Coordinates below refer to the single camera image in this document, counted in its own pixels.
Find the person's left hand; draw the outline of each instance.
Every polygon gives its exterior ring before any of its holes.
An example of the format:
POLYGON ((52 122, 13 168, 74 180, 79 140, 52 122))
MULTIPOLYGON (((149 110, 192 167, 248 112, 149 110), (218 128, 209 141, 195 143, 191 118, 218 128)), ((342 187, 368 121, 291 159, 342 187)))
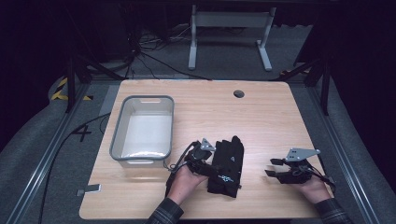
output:
POLYGON ((195 190, 195 188, 207 180, 204 175, 195 175, 184 165, 176 173, 175 180, 168 193, 168 198, 181 205, 195 190))

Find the person's right hand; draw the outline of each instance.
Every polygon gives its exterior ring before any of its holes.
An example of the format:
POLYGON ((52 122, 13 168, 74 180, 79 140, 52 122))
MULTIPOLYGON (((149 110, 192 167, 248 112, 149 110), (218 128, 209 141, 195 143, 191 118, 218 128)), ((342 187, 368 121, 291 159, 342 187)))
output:
POLYGON ((290 185, 300 191, 311 203, 320 203, 332 197, 323 181, 321 181, 319 177, 315 175, 312 175, 311 179, 303 184, 290 185))

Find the white container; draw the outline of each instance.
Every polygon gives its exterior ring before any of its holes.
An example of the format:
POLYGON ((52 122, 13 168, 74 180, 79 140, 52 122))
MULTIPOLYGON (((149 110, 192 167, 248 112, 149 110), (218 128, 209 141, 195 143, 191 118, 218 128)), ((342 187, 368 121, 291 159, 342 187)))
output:
POLYGON ((163 167, 172 149, 174 100, 164 95, 136 95, 122 102, 110 145, 123 167, 163 167))

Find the gray carpet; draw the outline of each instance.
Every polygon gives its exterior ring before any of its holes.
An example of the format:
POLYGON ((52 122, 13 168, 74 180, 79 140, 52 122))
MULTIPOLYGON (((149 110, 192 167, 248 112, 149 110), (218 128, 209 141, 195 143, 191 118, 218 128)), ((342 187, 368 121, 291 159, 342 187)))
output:
MULTIPOLYGON (((177 71, 158 63, 149 57, 139 56, 128 73, 129 78, 189 78, 182 73, 212 79, 267 80, 278 77, 280 71, 291 69, 310 27, 282 27, 271 31, 267 51, 273 66, 272 72, 265 72, 255 40, 261 31, 247 29, 236 35, 224 30, 204 30, 198 38, 197 66, 188 70, 190 42, 181 40, 161 50, 145 51, 147 54, 176 68, 177 71)), ((126 70, 118 72, 121 76, 126 70)), ((349 186, 346 174, 337 160, 334 143, 325 128, 320 111, 315 109, 315 100, 301 80, 304 75, 289 81, 292 93, 304 119, 306 128, 316 148, 321 149, 321 158, 327 175, 336 181, 335 198, 346 209, 355 223, 365 223, 357 199, 349 186)), ((85 95, 93 96, 91 101, 78 104, 76 113, 67 125, 63 138, 82 123, 105 115, 110 111, 118 89, 118 81, 106 76, 95 76, 85 95)), ((58 82, 54 83, 52 95, 58 82)), ((320 91, 320 83, 313 92, 320 91)), ((51 138, 65 116, 66 101, 51 101, 50 105, 34 116, 14 136, 0 154, 0 223, 6 223, 18 199, 21 197, 30 176, 37 167, 51 138)), ((380 223, 396 223, 396 197, 385 178, 376 169, 364 144, 351 123, 347 111, 332 83, 329 97, 330 120, 348 159, 353 164, 357 176, 367 193, 380 223)), ((49 187, 46 193, 42 223, 142 223, 143 220, 83 220, 78 215, 82 197, 76 196, 77 189, 83 189, 90 178, 92 167, 99 149, 106 117, 88 124, 88 132, 81 142, 81 134, 71 134, 52 167, 49 187)), ((40 185, 21 223, 37 223, 44 196, 46 179, 40 185)), ((251 223, 270 223, 269 220, 250 220, 251 223)), ((291 223, 321 223, 318 219, 294 219, 291 223)))

